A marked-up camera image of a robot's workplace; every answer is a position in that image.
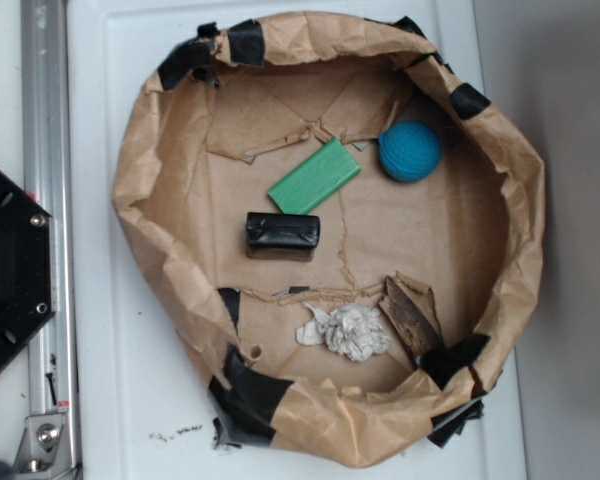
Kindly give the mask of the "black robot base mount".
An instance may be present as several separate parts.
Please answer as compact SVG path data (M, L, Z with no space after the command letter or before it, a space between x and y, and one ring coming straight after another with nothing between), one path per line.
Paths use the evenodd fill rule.
M51 216L0 171L0 374L54 313Z

